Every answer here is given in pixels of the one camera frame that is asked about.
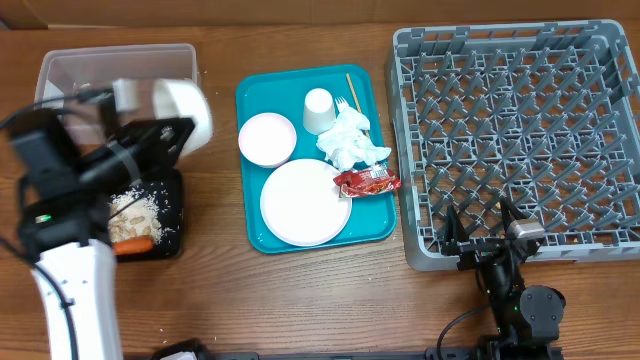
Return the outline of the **white bowl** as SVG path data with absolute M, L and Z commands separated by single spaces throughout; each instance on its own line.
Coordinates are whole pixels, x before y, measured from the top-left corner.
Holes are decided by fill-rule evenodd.
M 152 90 L 156 119 L 189 118 L 194 130 L 187 138 L 180 156 L 184 157 L 206 145 L 213 137 L 214 120 L 208 101 L 200 87 L 190 79 L 157 79 Z

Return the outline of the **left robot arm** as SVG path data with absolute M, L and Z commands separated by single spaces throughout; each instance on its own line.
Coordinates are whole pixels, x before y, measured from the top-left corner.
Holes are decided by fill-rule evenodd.
M 36 101 L 2 123 L 26 167 L 18 182 L 26 263 L 45 308 L 54 359 L 120 359 L 116 253 L 108 230 L 109 197 L 144 178 L 172 173 L 178 160 L 210 141 L 213 117 L 200 87 L 186 79 L 156 79 L 151 119 L 122 123 L 138 110 L 134 79 Z M 105 143 L 82 154 L 61 121 L 63 102 L 94 105 Z

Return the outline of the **red snack wrapper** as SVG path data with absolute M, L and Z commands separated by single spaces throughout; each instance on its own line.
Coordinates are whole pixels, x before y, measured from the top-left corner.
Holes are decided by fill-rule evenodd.
M 341 198 L 364 198 L 391 193 L 402 186 L 399 177 L 383 164 L 344 172 L 333 179 Z

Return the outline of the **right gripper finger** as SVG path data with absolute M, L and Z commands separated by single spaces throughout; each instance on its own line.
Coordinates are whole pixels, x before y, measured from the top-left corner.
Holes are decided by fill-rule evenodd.
M 526 219 L 526 216 L 506 197 L 499 200 L 503 228 L 507 231 L 515 220 Z
M 445 220 L 444 242 L 446 244 L 454 244 L 460 242 L 468 242 L 469 236 L 465 231 L 458 212 L 453 205 L 447 207 Z

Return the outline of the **white napkin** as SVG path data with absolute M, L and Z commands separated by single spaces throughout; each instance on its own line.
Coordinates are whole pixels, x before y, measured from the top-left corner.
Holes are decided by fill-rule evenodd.
M 347 106 L 339 112 L 334 125 L 318 136 L 316 146 L 339 172 L 350 171 L 359 162 L 373 166 L 386 160 L 391 149 L 374 145 L 365 135 L 369 130 L 369 119 Z

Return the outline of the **orange carrot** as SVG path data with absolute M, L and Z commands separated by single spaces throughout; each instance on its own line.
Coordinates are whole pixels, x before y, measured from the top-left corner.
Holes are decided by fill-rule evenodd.
M 149 235 L 143 235 L 116 242 L 113 245 L 113 250 L 116 256 L 123 256 L 145 253 L 152 250 L 153 247 L 153 238 Z

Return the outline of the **white plastic cup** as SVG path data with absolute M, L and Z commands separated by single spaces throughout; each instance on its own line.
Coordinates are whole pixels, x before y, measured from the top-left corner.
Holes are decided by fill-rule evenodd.
M 304 98 L 303 126 L 311 134 L 319 135 L 331 129 L 336 121 L 333 96 L 323 88 L 310 90 Z

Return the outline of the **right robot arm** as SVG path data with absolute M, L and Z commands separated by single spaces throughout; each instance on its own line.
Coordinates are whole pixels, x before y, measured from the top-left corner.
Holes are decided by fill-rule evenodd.
M 450 205 L 445 218 L 441 252 L 457 256 L 460 271 L 472 270 L 476 284 L 487 295 L 485 305 L 452 320 L 440 333 L 435 355 L 444 359 L 561 359 L 562 350 L 552 343 L 559 338 L 566 299 L 547 286 L 526 286 L 520 265 L 538 252 L 545 230 L 524 215 L 508 199 L 499 200 L 504 235 L 473 243 L 459 213 Z M 484 335 L 473 348 L 444 348 L 445 335 L 456 324 L 489 309 L 497 333 Z

